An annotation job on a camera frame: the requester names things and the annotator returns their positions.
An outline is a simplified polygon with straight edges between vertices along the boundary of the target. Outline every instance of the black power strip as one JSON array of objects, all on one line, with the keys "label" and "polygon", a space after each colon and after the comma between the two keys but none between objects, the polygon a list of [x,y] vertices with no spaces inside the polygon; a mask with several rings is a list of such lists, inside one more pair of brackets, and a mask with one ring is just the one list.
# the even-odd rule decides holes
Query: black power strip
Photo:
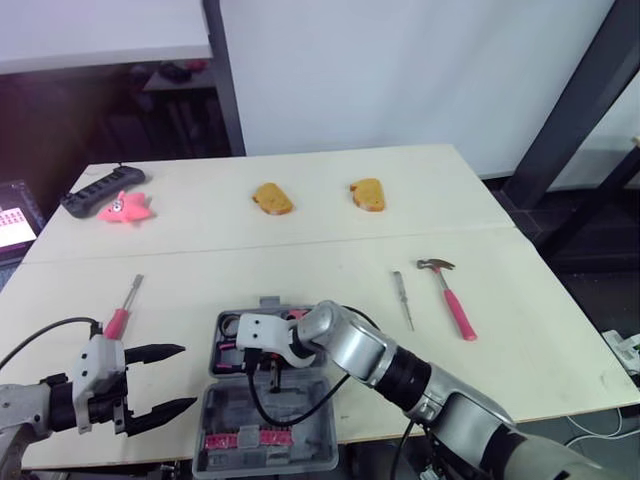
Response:
[{"label": "black power strip", "polygon": [[60,205],[76,218],[85,218],[91,209],[107,197],[117,194],[130,185],[144,182],[145,175],[139,168],[116,167],[106,177],[87,185],[76,193],[67,193],[60,200]]}]

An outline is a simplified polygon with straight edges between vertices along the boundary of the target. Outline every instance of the hammer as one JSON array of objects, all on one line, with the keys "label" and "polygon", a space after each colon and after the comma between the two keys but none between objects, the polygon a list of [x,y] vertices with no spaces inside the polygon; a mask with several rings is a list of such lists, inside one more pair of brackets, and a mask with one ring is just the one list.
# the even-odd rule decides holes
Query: hammer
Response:
[{"label": "hammer", "polygon": [[462,338],[467,341],[472,341],[478,338],[476,332],[473,331],[469,320],[467,319],[467,315],[464,313],[462,309],[462,305],[460,305],[460,301],[456,297],[456,295],[451,291],[449,285],[445,281],[442,276],[441,269],[446,268],[447,270],[453,270],[455,265],[453,263],[449,263],[445,260],[440,260],[438,258],[430,258],[429,260],[418,260],[416,262],[416,266],[419,269],[429,268],[434,271],[434,273],[438,276],[440,280],[440,285],[442,285],[442,291],[444,292],[444,298],[447,301],[447,305],[449,305],[449,310],[453,314],[453,318],[455,318],[456,323],[458,324],[458,328],[460,329],[460,333],[462,334]]}]

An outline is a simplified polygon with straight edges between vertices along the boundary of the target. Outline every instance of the black table leg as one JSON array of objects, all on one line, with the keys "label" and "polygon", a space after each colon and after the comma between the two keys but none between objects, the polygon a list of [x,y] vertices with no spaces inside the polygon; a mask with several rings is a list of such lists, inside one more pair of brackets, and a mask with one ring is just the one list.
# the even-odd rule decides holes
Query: black table leg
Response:
[{"label": "black table leg", "polygon": [[562,249],[578,230],[640,171],[639,141],[636,138],[636,147],[624,157],[600,186],[591,193],[589,198],[557,230],[543,240],[538,247],[538,253],[542,258],[548,259]]}]

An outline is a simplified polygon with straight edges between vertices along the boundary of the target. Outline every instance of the metal hammer head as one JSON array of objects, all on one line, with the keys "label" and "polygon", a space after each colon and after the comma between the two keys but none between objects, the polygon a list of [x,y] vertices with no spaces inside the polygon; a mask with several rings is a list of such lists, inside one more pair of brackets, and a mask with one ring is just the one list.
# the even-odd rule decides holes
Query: metal hammer head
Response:
[{"label": "metal hammer head", "polygon": [[433,271],[438,271],[441,268],[453,270],[455,265],[449,263],[446,260],[440,260],[439,258],[430,258],[429,260],[418,260],[416,262],[418,268],[430,268]]}]

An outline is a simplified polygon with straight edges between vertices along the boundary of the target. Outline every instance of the screwdriver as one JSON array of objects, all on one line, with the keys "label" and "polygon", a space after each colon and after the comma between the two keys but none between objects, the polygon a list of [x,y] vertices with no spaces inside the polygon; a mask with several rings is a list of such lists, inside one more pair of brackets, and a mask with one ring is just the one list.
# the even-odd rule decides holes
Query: screwdriver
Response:
[{"label": "screwdriver", "polygon": [[106,338],[110,338],[112,340],[120,340],[122,334],[124,333],[124,329],[127,326],[127,320],[129,319],[129,306],[133,301],[133,297],[135,296],[138,288],[140,288],[140,284],[142,283],[143,276],[138,274],[136,278],[133,279],[133,285],[131,285],[131,290],[129,290],[129,295],[124,299],[124,303],[121,308],[117,308],[113,313],[113,317],[109,321],[109,324],[104,329],[104,336]]}]

